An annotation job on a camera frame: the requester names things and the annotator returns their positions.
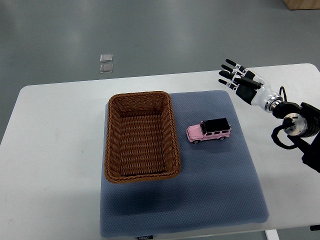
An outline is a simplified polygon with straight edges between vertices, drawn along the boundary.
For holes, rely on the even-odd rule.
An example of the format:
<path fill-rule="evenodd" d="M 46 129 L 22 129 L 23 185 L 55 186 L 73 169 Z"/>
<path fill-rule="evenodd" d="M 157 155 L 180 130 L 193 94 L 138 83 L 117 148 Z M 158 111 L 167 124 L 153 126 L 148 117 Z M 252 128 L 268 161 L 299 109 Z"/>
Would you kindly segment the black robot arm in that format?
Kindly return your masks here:
<path fill-rule="evenodd" d="M 298 148 L 302 151 L 302 163 L 315 171 L 320 171 L 320 110 L 308 104 L 300 105 L 282 101 L 272 108 L 272 115 L 282 119 L 282 124 L 274 128 L 273 142 L 286 150 Z M 293 143 L 286 145 L 278 137 L 283 130 Z"/>

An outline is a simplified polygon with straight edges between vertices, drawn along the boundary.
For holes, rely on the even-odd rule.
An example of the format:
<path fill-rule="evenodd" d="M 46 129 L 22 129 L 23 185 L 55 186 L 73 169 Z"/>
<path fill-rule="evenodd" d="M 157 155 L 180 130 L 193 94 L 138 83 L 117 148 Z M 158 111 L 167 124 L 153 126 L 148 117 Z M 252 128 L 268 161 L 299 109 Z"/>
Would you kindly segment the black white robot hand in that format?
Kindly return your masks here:
<path fill-rule="evenodd" d="M 218 74 L 222 78 L 218 82 L 235 91 L 244 102 L 270 113 L 283 101 L 282 96 L 272 91 L 270 84 L 260 75 L 230 59 L 225 61 L 228 65 L 221 66 Z"/>

